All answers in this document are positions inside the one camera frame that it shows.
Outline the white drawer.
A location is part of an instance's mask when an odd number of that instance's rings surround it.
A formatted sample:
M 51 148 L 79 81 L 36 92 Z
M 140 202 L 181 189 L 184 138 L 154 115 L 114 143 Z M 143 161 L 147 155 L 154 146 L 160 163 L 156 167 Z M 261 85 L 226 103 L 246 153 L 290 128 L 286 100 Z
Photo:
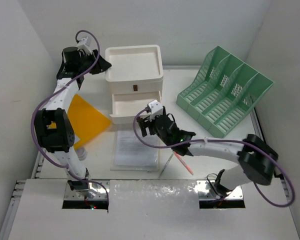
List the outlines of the white drawer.
M 110 114 L 112 123 L 115 125 L 131 124 L 135 115 L 153 100 L 161 102 L 160 91 L 132 94 L 113 94 L 112 114 Z

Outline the white drawer cabinet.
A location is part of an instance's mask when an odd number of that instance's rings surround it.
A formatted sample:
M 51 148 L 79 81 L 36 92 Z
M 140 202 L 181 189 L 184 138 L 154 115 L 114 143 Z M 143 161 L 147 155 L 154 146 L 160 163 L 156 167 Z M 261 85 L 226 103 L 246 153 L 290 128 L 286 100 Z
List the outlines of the white drawer cabinet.
M 158 45 L 109 47 L 105 60 L 112 64 L 105 71 L 110 95 L 163 93 L 163 63 Z

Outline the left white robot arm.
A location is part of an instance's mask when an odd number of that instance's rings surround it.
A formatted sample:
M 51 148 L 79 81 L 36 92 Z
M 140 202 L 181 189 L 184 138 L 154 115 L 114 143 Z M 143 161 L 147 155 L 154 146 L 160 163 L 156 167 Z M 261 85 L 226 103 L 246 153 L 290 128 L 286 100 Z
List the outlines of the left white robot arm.
M 70 46 L 61 52 L 61 65 L 57 72 L 56 88 L 51 97 L 43 101 L 32 117 L 32 133 L 40 148 L 52 154 L 68 177 L 68 185 L 77 193 L 91 190 L 89 171 L 81 163 L 75 148 L 75 132 L 67 115 L 75 94 L 80 90 L 85 74 L 96 75 L 111 67 L 98 50 Z

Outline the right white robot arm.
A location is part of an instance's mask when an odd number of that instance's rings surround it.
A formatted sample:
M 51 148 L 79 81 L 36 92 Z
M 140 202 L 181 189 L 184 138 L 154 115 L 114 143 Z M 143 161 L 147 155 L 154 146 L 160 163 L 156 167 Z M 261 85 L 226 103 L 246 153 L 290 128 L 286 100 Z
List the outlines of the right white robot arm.
M 134 117 L 132 127 L 137 139 L 150 148 L 171 149 L 182 157 L 204 156 L 235 163 L 233 168 L 221 169 L 210 186 L 220 199 L 240 185 L 269 186 L 272 182 L 278 154 L 255 134 L 243 140 L 200 138 L 195 132 L 180 129 L 164 106 L 151 104 Z M 147 135 L 156 135 L 164 145 L 145 142 Z

